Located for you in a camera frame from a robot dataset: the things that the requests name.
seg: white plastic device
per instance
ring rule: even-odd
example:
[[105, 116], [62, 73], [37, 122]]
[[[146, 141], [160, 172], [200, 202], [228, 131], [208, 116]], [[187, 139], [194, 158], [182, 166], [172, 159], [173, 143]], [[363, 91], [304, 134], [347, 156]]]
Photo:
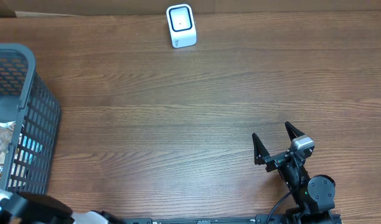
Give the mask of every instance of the white plastic device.
[[170, 6], [166, 14], [172, 46], [180, 48], [196, 44], [196, 27], [191, 7], [188, 4]]

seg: dark blue square outline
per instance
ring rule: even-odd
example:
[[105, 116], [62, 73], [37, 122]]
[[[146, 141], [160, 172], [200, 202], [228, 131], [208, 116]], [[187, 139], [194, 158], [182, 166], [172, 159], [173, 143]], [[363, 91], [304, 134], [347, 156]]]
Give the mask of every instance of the dark blue square outline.
[[[186, 10], [188, 10], [188, 16], [189, 16], [190, 27], [187, 28], [187, 29], [175, 30], [175, 29], [174, 29], [174, 26], [173, 26], [173, 24], [172, 24], [171, 10], [173, 10], [173, 9], [181, 9], [181, 8], [183, 8], [183, 7], [186, 8]], [[180, 31], [190, 30], [190, 29], [193, 27], [193, 25], [192, 25], [192, 19], [191, 19], [191, 12], [189, 12], [189, 8], [188, 8], [188, 7], [186, 7], [186, 6], [181, 6], [181, 7], [175, 7], [175, 8], [172, 8], [172, 9], [170, 9], [170, 10], [168, 11], [168, 14], [170, 15], [171, 28], [173, 29], [174, 32], [180, 32]]]

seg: plastic basket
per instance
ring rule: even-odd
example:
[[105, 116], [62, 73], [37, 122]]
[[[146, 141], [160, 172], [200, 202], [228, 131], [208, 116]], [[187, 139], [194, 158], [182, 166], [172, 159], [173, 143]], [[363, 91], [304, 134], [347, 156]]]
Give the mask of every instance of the plastic basket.
[[35, 72], [33, 53], [23, 45], [0, 44], [0, 97], [3, 96], [17, 96], [19, 101], [0, 188], [45, 194], [61, 110], [58, 100]]

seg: gray basket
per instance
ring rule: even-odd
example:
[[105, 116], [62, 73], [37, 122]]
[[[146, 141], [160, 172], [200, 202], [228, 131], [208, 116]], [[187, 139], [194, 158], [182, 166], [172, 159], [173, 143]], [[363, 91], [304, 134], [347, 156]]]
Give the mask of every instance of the gray basket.
[[20, 44], [0, 44], [0, 101], [17, 97], [16, 125], [0, 181], [11, 192], [45, 194], [61, 117], [60, 104], [35, 72], [35, 57]]

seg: wooden table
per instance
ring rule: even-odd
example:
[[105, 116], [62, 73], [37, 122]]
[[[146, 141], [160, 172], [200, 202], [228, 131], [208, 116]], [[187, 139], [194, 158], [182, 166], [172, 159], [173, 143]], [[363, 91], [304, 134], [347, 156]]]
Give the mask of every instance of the wooden table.
[[[310, 135], [344, 223], [381, 223], [381, 11], [196, 15], [174, 50], [165, 15], [0, 19], [62, 103], [49, 194], [120, 217], [268, 213], [287, 191], [253, 164]], [[294, 206], [289, 199], [279, 212]]]

